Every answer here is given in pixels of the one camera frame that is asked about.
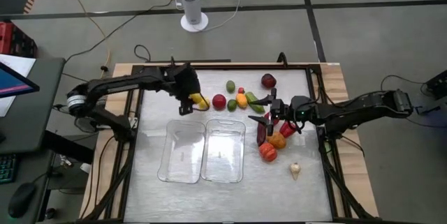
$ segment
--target computer mouse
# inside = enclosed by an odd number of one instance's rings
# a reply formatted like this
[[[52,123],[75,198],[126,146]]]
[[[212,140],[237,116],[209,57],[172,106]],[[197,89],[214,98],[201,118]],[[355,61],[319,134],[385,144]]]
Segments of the computer mouse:
[[[22,217],[28,210],[36,186],[33,183],[24,183],[17,188],[9,200],[8,213],[13,218]]]

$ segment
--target monitor screen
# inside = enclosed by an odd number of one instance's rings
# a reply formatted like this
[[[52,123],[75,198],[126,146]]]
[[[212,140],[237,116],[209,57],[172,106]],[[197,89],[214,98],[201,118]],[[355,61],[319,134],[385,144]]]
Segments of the monitor screen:
[[[0,98],[33,91],[34,88],[0,68]]]

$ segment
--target keyboard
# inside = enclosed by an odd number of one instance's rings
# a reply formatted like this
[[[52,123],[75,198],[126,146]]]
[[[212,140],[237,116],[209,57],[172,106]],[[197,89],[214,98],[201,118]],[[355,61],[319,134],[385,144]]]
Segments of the keyboard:
[[[14,182],[18,159],[15,154],[0,155],[0,184]]]

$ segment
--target computer monitor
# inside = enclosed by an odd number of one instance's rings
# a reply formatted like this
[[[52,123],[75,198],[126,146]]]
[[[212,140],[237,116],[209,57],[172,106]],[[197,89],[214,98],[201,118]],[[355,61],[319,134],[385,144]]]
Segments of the computer monitor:
[[[39,86],[0,62],[0,98],[39,91]]]

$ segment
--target garlic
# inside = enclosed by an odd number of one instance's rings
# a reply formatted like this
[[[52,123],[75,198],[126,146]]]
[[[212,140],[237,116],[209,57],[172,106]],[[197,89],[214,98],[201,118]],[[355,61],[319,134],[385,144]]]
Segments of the garlic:
[[[290,168],[290,170],[291,170],[293,179],[294,179],[294,180],[297,180],[297,178],[298,178],[298,174],[299,174],[300,171],[301,171],[301,166],[298,165],[298,163],[294,163],[294,164],[291,164],[291,166],[290,166],[289,168]]]

